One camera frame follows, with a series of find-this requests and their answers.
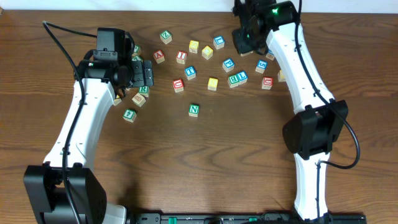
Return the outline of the green letter N block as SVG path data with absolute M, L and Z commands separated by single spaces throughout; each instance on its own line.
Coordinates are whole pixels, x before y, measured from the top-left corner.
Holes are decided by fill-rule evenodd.
M 189 106 L 188 115 L 192 117 L 198 117 L 200 107 L 198 105 L 191 104 Z

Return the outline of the red letter E block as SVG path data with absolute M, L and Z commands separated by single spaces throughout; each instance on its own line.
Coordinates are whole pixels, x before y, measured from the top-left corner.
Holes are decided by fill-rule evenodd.
M 252 54 L 252 53 L 253 53 L 253 51 L 250 51 L 250 52 L 247 52 L 247 53 L 244 53 L 244 54 L 240 54 L 240 56 L 241 56 L 241 57 L 245 57 L 245 56 L 250 55 L 250 54 Z

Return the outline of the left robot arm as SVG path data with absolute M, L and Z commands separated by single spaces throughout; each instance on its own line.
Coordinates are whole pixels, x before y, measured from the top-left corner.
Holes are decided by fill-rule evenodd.
M 100 27 L 96 48 L 73 63 L 73 99 L 62 130 L 23 182 L 38 223 L 134 223 L 129 210 L 107 201 L 93 173 L 96 146 L 110 107 L 128 88 L 152 86 L 152 64 L 132 59 L 130 33 Z

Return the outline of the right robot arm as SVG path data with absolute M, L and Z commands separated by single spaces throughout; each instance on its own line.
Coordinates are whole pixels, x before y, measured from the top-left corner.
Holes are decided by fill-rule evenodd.
M 301 10 L 292 1 L 235 1 L 233 14 L 241 25 L 232 32 L 237 52 L 272 54 L 292 97 L 294 116 L 283 126 L 282 136 L 295 159 L 294 219 L 328 223 L 326 168 L 348 106 L 336 101 L 322 81 L 305 43 Z

